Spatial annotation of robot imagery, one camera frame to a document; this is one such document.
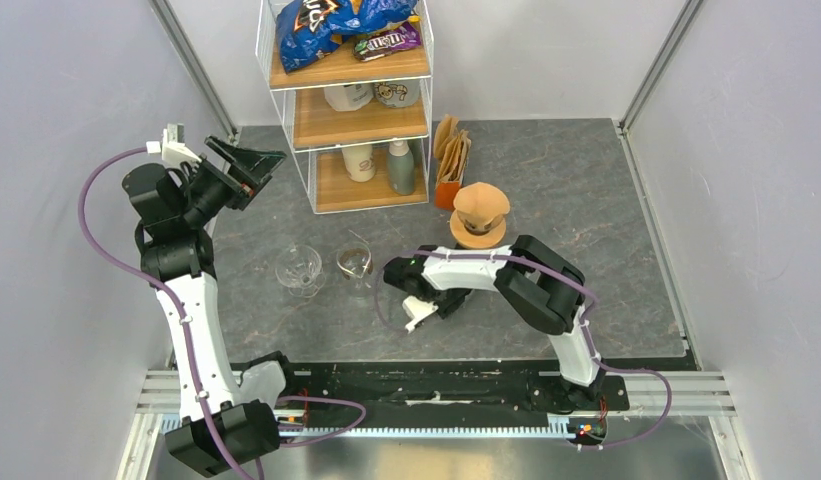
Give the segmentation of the brown paper coffee filter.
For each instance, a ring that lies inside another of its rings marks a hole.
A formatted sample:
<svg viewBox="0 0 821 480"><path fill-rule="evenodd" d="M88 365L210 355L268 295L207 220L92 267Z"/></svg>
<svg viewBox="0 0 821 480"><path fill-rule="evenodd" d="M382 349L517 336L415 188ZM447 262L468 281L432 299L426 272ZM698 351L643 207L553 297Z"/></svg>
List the brown paper coffee filter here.
<svg viewBox="0 0 821 480"><path fill-rule="evenodd" d="M454 211L461 217L485 221L498 215L508 215L511 205L506 194L496 186L476 182L462 187L454 199Z"/></svg>

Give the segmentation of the round wooden dripper stand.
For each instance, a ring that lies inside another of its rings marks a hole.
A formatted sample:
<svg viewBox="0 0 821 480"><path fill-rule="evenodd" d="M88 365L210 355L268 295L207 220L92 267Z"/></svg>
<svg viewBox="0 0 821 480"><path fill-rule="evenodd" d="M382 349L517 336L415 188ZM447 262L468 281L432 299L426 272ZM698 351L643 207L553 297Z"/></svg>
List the round wooden dripper stand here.
<svg viewBox="0 0 821 480"><path fill-rule="evenodd" d="M506 217L499 215L492 220L489 229L477 233L471 231L458 212L455 211L450 217L449 228L452 237L459 246L470 250L485 250L495 248L503 241L507 223Z"/></svg>

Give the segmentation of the clear ribbed glass dripper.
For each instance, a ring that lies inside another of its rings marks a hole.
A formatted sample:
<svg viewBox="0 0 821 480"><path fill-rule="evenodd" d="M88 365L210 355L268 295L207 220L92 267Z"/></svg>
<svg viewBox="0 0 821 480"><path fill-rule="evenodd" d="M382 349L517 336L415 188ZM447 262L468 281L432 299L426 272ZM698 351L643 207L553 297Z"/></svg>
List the clear ribbed glass dripper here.
<svg viewBox="0 0 821 480"><path fill-rule="evenodd" d="M494 230L496 230L505 220L503 215L498 215L494 218L485 220L483 222L478 221L476 218L469 218L469 217L461 217L459 216L460 222L463 228L472 235L475 236L484 236L491 234Z"/></svg>

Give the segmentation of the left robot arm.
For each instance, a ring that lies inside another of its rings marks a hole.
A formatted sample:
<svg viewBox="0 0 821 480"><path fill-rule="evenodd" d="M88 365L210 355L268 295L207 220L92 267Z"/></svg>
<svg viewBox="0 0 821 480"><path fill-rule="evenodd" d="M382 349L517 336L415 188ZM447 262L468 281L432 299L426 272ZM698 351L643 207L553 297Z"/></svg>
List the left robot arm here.
<svg viewBox="0 0 821 480"><path fill-rule="evenodd" d="M269 183L286 155L205 140L228 165L203 155L177 167L145 163L122 188L139 214L135 242L143 279L166 315L180 382L181 425L165 434L168 452L206 478L274 452L281 445L273 407L293 405L300 383L276 351L244 364L265 364L262 396L247 399L234 374L218 316L214 249L206 225L225 209L243 210Z"/></svg>

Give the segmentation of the glass carafe with brown band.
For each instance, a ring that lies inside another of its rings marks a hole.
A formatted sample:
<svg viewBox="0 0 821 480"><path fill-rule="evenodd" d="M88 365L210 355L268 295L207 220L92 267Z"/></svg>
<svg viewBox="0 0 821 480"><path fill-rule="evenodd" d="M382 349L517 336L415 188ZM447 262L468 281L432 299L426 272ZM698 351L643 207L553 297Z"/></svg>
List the glass carafe with brown band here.
<svg viewBox="0 0 821 480"><path fill-rule="evenodd" d="M367 240L348 230L349 237L336 252L335 262L353 298L366 297L372 288L374 270L372 252Z"/></svg>

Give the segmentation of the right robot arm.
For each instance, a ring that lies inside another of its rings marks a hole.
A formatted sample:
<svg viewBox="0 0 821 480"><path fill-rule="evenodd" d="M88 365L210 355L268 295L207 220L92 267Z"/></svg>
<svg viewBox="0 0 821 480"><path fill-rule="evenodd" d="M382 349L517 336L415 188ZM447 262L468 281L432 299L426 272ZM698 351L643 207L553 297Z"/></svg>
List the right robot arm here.
<svg viewBox="0 0 821 480"><path fill-rule="evenodd" d="M499 294L548 336L565 400L587 409L602 398L606 373L585 319L598 298L577 267L537 238L521 235L511 245L482 250L425 245L389 260L380 275L405 295L408 333L432 315L451 316L474 291Z"/></svg>

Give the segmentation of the clear glass dripper with handle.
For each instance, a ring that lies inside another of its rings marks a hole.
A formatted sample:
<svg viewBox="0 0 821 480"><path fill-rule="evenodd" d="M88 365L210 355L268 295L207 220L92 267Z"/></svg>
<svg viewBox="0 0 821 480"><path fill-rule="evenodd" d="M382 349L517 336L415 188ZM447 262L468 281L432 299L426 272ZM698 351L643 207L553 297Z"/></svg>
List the clear glass dripper with handle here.
<svg viewBox="0 0 821 480"><path fill-rule="evenodd" d="M299 298L316 296L325 282L321 255L300 243L288 245L278 255L275 275L290 295Z"/></svg>

